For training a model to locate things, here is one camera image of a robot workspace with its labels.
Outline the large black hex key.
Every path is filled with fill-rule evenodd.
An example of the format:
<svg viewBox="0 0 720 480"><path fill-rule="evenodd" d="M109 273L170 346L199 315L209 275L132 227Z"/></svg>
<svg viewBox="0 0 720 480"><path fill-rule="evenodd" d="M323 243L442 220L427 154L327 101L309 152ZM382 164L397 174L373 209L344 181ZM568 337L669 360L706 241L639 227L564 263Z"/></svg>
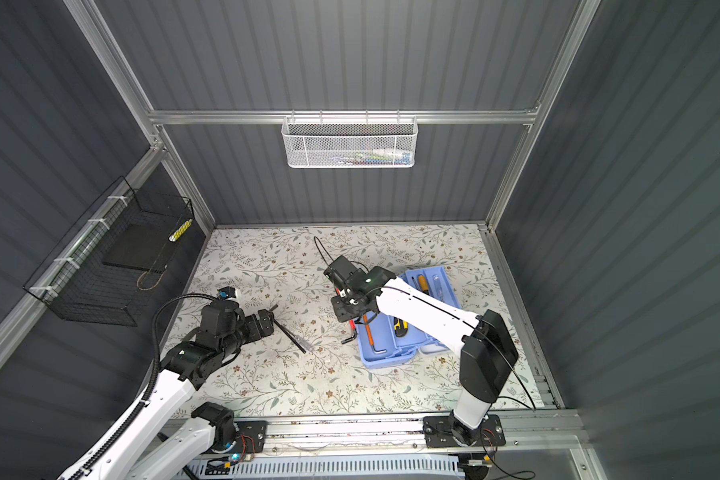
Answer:
<svg viewBox="0 0 720 480"><path fill-rule="evenodd" d="M297 337L288 329L286 328L281 322L277 320L276 317L273 317L272 319L274 325L289 339L289 341L296 346L296 348L302 353L306 354L307 350L304 348L304 346L298 341Z"/></svg>

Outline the orange handled tool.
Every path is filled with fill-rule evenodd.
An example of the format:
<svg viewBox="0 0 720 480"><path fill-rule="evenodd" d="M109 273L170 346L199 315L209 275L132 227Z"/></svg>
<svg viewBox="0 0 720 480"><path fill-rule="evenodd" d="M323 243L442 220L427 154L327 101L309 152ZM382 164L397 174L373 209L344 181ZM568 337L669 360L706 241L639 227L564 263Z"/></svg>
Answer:
<svg viewBox="0 0 720 480"><path fill-rule="evenodd" d="M372 331L371 331L371 328L370 328L370 322L371 322L371 320L372 320L372 319L370 319L370 320L368 319L367 314L364 314L364 315L363 315L363 320L362 320L362 322L363 322L363 325L365 326L366 335L367 335L367 338L368 338L369 345L370 345L371 350L373 351L373 353L375 353L375 354L384 354L384 353L387 352L386 349L377 349L377 348L376 348L375 341L374 341L374 338L373 338L373 334L372 334Z"/></svg>

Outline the white blue tool box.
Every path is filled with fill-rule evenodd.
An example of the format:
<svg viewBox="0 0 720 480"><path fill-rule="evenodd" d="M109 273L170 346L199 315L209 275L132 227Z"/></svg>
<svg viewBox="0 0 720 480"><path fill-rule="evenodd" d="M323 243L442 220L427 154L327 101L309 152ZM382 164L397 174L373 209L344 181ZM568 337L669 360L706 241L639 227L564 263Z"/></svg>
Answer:
<svg viewBox="0 0 720 480"><path fill-rule="evenodd" d="M403 280L452 307L461 305L443 266L408 270ZM391 368L413 359L417 353L433 355L448 348L431 335L396 317L379 314L368 326L358 330L358 352L368 370Z"/></svg>

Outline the yellow black utility knife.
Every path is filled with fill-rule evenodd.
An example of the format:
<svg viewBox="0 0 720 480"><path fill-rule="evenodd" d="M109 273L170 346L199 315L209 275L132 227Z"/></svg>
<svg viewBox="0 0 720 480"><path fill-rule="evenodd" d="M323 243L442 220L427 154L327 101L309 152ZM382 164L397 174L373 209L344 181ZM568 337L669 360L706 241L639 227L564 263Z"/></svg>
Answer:
<svg viewBox="0 0 720 480"><path fill-rule="evenodd" d="M408 323L399 318L395 318L393 321L393 330L397 338L405 337L409 330Z"/></svg>

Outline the black yellow screwdriver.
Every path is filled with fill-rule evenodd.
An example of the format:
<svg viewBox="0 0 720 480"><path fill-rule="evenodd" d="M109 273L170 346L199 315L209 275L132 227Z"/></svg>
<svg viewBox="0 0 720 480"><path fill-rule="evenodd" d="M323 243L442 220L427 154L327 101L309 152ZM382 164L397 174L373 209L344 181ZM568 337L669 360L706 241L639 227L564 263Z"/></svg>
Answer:
<svg viewBox="0 0 720 480"><path fill-rule="evenodd" d="M429 287L429 284L428 284L428 281L427 281L427 278L425 275L419 275L417 277L417 284L418 284L419 290L422 293L424 293L425 295L431 294L430 287Z"/></svg>

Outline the red handled tool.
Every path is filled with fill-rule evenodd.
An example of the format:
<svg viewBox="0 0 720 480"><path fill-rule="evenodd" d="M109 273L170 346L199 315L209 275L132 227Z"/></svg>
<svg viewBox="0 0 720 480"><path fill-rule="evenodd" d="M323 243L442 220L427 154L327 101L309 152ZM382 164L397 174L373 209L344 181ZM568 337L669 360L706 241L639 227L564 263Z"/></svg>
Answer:
<svg viewBox="0 0 720 480"><path fill-rule="evenodd" d="M357 339L358 338L358 327L364 326L365 324L366 324L366 322L360 318L350 320L349 321L350 335L348 338L343 339L341 341L341 344L346 345L346 344L353 342L355 339Z"/></svg>

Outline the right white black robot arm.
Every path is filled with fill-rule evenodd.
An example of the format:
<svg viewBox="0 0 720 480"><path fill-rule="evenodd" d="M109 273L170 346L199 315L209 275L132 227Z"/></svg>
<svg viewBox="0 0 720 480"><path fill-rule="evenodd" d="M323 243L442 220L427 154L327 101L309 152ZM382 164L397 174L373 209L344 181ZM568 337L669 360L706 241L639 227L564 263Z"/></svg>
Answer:
<svg viewBox="0 0 720 480"><path fill-rule="evenodd" d="M501 431L484 426L510 377L519 374L519 354L502 316L488 309L477 314L451 306L419 290L392 271L365 270L343 255L332 257L315 236L313 242L336 290L331 304L337 320L366 325L380 315L397 318L432 336L459 359L461 393L448 416L427 417L423 432L446 443L471 447L487 440L501 445Z"/></svg>

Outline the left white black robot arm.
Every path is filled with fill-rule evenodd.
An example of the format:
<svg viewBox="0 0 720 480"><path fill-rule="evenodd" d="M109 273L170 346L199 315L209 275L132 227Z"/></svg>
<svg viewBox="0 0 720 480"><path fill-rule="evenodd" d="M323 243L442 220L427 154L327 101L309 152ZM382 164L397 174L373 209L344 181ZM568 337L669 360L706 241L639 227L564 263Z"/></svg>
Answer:
<svg viewBox="0 0 720 480"><path fill-rule="evenodd" d="M153 344L153 363L142 392L106 433L62 473L63 479L169 479L210 451L238 463L255 451L240 432L233 411L213 402L197 407L179 430L151 453L145 450L173 414L217 371L230 365L243 346L273 334L273 310L247 315L225 287L205 301L193 337L167 353Z"/></svg>

